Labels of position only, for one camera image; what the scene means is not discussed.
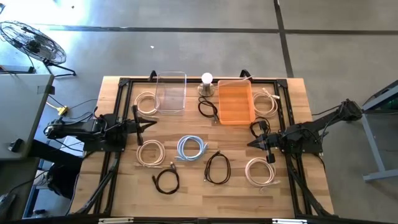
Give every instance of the orange plastic tray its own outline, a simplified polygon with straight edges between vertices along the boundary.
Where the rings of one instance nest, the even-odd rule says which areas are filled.
[[[249,80],[218,81],[221,124],[250,124],[256,118]]]

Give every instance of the gray floor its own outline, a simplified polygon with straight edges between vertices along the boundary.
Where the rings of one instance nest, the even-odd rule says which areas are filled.
[[[27,9],[21,14],[19,8],[11,7],[12,1],[0,20],[74,26],[277,28],[271,0],[43,2],[47,16]],[[280,5],[287,29],[398,29],[398,1],[280,0]],[[26,7],[40,12],[40,6]],[[191,76],[205,72],[235,76],[246,68],[257,77],[287,76],[278,34],[68,32],[39,27],[67,52],[64,66],[78,73],[75,78],[54,82],[55,97],[68,106],[96,98],[104,75],[148,75],[155,69],[181,70]],[[304,78],[314,113],[346,98],[362,104],[396,80],[397,41],[398,35],[287,36],[294,76]],[[7,58],[10,63],[30,63],[7,45],[0,42],[2,62]],[[39,62],[35,65],[38,71],[46,72]],[[83,105],[70,116],[91,110],[93,105]],[[39,130],[56,117],[54,110],[46,108]],[[362,180],[363,174],[376,171],[376,164],[361,123],[338,123],[329,132],[324,160],[335,213],[346,218],[398,222],[398,178],[371,184]],[[41,131],[37,138],[45,139]],[[392,152],[387,157],[397,155]],[[394,161],[388,159],[387,166],[394,167]],[[40,200],[38,207],[48,206],[44,201]]]

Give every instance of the table top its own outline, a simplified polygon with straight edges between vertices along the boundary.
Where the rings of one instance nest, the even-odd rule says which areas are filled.
[[[97,115],[112,113],[120,77],[104,77],[98,97]],[[305,85],[301,78],[288,78],[289,93],[296,123],[311,121],[312,116],[308,105]],[[157,113],[160,119],[157,124],[146,129],[142,134],[145,141],[155,139],[166,148],[163,168],[168,168],[170,162],[177,166],[180,176],[180,189],[173,195],[159,193],[152,175],[157,176],[162,169],[145,168],[137,163],[136,135],[130,134],[127,146],[121,156],[118,179],[113,202],[112,216],[124,217],[238,217],[238,218],[289,218],[294,217],[292,199],[290,196],[289,180],[284,156],[273,150],[276,158],[276,177],[279,184],[266,187],[262,192],[253,187],[245,178],[244,169],[253,157],[265,157],[266,153],[260,149],[247,147],[246,144],[254,137],[249,125],[222,125],[215,124],[212,119],[202,116],[198,111],[197,83],[187,83],[187,97],[184,114],[181,116],[165,116]],[[270,93],[274,92],[270,84],[252,84],[253,93],[265,87]],[[143,91],[155,92],[155,83],[135,83],[132,89],[130,105],[133,105],[136,96]],[[217,91],[208,100],[218,106]],[[153,108],[154,102],[143,101],[141,107]],[[282,99],[284,114],[285,101]],[[269,107],[266,100],[256,103],[258,108]],[[210,108],[203,107],[205,113]],[[269,119],[271,131],[278,131],[279,119]],[[187,134],[201,137],[208,143],[208,149],[203,157],[197,161],[176,161],[177,142]],[[204,170],[207,160],[220,150],[228,157],[231,163],[231,178],[223,185],[204,182]],[[189,156],[198,152],[195,142],[188,142],[185,153]],[[155,161],[159,155],[154,147],[148,146],[142,157],[145,161]],[[71,212],[77,211],[89,199],[100,179],[104,153],[96,152],[87,158],[81,167],[76,186],[75,199]],[[309,189],[324,206],[333,213],[326,175],[319,158],[314,155],[302,156],[305,175]],[[215,181],[223,180],[226,175],[226,164],[223,158],[217,157],[211,166],[211,178]],[[262,164],[254,164],[251,175],[256,180],[266,180],[268,170]],[[166,173],[160,179],[159,185],[165,191],[175,187],[175,177]],[[102,209],[106,203],[107,189],[103,197]],[[300,207],[303,210],[302,196],[299,191]]]
[[[26,157],[48,97],[43,89],[53,79],[53,75],[0,75],[0,161]],[[24,143],[11,152],[8,146],[18,138]]]

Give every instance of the white cable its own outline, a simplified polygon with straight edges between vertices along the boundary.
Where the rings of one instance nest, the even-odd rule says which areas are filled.
[[[268,178],[268,180],[265,181],[265,182],[258,182],[258,181],[256,181],[256,180],[253,180],[253,178],[251,177],[251,174],[250,174],[250,167],[251,167],[253,164],[258,163],[258,162],[261,163],[261,164],[266,165],[266,167],[267,167],[268,170],[269,170],[269,178]],[[251,185],[253,185],[253,186],[255,186],[255,187],[261,187],[261,190],[262,190],[264,187],[267,187],[267,186],[269,186],[269,185],[273,185],[273,184],[278,184],[278,183],[279,183],[279,181],[274,181],[274,178],[275,178],[275,176],[276,176],[276,169],[275,169],[275,166],[274,166],[273,164],[269,164],[265,158],[257,157],[257,158],[251,159],[251,160],[246,164],[246,168],[245,168],[245,170],[244,170],[244,174],[245,174],[247,180],[249,181],[249,183],[250,183]]]
[[[254,102],[254,111],[258,116],[263,116],[265,118],[270,118],[276,114],[278,111],[278,103],[276,100],[279,100],[280,97],[277,95],[270,94],[265,88],[262,89],[263,93],[256,93],[253,95],[253,102]],[[256,108],[256,100],[259,97],[266,97],[271,102],[271,109],[269,111],[261,111]]]
[[[149,91],[145,91],[145,92],[140,93],[140,94],[136,97],[136,100],[134,100],[134,104],[137,105],[138,113],[140,113],[140,114],[143,115],[143,116],[149,117],[149,118],[156,118],[156,119],[158,119],[158,117],[156,117],[156,116],[151,116],[151,115],[153,115],[153,114],[156,114],[157,109],[154,108],[153,110],[150,110],[150,111],[142,111],[142,110],[140,109],[140,107],[139,107],[140,103],[141,103],[143,100],[146,100],[146,99],[152,99],[153,101],[155,101],[155,94],[153,94],[153,93],[151,93],[151,92],[149,92]]]
[[[194,140],[199,144],[199,152],[195,156],[186,156],[184,154],[184,145],[189,139]],[[191,135],[184,136],[178,141],[177,144],[178,156],[176,156],[175,158],[181,161],[195,161],[205,153],[206,149],[207,149],[207,143],[205,144],[203,140],[198,136],[191,136]]]
[[[157,158],[157,160],[156,160],[155,162],[151,162],[151,163],[144,162],[144,161],[142,160],[142,156],[141,156],[142,151],[143,151],[143,150],[145,149],[145,147],[148,146],[149,144],[155,144],[155,145],[159,148],[159,150],[160,150],[160,156],[159,156],[159,158]],[[144,142],[143,145],[139,146],[138,149],[137,149],[137,160],[138,160],[138,162],[139,162],[141,165],[143,165],[144,167],[162,168],[162,167],[159,166],[159,165],[161,165],[161,163],[163,162],[164,157],[165,157],[165,148],[164,148],[164,145],[163,145],[161,142],[156,141],[156,140],[148,140],[148,141]]]

